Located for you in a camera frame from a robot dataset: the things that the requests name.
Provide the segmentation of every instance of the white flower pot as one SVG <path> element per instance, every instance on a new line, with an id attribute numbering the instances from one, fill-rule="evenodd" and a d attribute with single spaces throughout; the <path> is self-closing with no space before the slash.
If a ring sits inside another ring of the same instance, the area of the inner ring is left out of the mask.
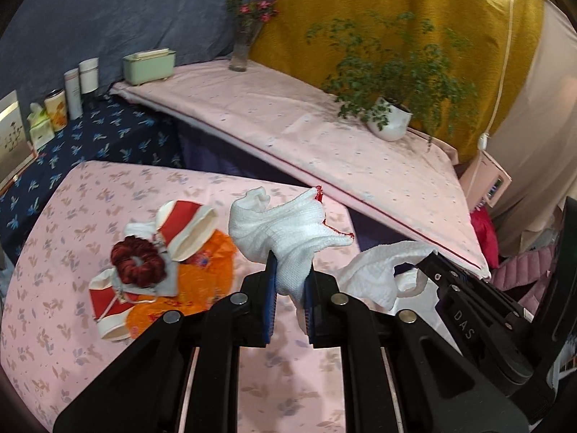
<path id="1" fill-rule="evenodd" d="M 403 136 L 406 134 L 407 127 L 409 126 L 409 122 L 411 121 L 413 114 L 410 112 L 405 112 L 402 109 L 399 109 L 398 107 L 388 103 L 382 97 L 380 97 L 377 102 L 388 106 L 389 112 L 385 114 L 385 117 L 388 120 L 388 124 L 383 125 L 383 129 L 379 130 L 379 125 L 377 122 L 369 121 L 367 123 L 369 130 L 382 140 L 400 140 L 400 138 L 403 138 Z"/>

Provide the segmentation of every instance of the metal bolt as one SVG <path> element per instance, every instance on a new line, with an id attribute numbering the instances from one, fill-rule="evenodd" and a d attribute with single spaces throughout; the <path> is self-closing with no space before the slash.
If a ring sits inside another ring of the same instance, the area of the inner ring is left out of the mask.
<path id="1" fill-rule="evenodd" d="M 230 302 L 239 306 L 246 303 L 248 300 L 249 297 L 244 293 L 233 293 L 230 295 Z"/>
<path id="2" fill-rule="evenodd" d="M 343 306 L 348 303 L 348 296 L 344 293 L 335 293 L 331 296 L 331 302 L 337 306 Z"/>
<path id="3" fill-rule="evenodd" d="M 399 312 L 399 319 L 406 324 L 412 324 L 417 320 L 417 315 L 410 309 L 403 309 Z"/>
<path id="4" fill-rule="evenodd" d="M 167 311 L 163 314 L 162 320 L 167 324 L 174 324 L 180 320 L 180 312 L 178 311 Z"/>

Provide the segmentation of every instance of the orange cloth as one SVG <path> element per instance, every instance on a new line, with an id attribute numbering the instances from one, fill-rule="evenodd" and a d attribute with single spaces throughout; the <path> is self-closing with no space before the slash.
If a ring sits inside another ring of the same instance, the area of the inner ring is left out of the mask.
<path id="1" fill-rule="evenodd" d="M 233 284 L 233 240 L 216 230 L 185 263 L 178 266 L 178 295 L 159 297 L 155 302 L 137 304 L 126 318 L 132 338 L 137 338 L 166 311 L 176 309 L 185 316 L 210 309 L 230 292 Z M 150 299 L 140 296 L 138 299 Z"/>

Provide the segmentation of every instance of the white canister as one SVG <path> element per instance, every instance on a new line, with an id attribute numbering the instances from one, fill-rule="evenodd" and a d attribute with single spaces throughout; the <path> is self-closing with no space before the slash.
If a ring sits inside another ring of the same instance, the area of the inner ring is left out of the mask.
<path id="1" fill-rule="evenodd" d="M 88 59 L 78 64 L 80 87 L 83 95 L 98 89 L 98 59 Z"/>
<path id="2" fill-rule="evenodd" d="M 82 98 L 80 97 L 80 71 L 78 68 L 64 74 L 64 89 L 68 103 L 70 120 L 82 117 Z"/>

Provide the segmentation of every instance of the navy floral cloth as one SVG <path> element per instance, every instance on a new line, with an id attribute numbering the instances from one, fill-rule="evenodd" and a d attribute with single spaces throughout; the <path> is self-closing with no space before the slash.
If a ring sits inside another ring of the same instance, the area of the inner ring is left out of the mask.
<path id="1" fill-rule="evenodd" d="M 88 160 L 183 167 L 175 121 L 105 96 L 57 132 L 36 161 L 0 196 L 0 241 L 16 263 L 38 215 L 68 172 Z"/>

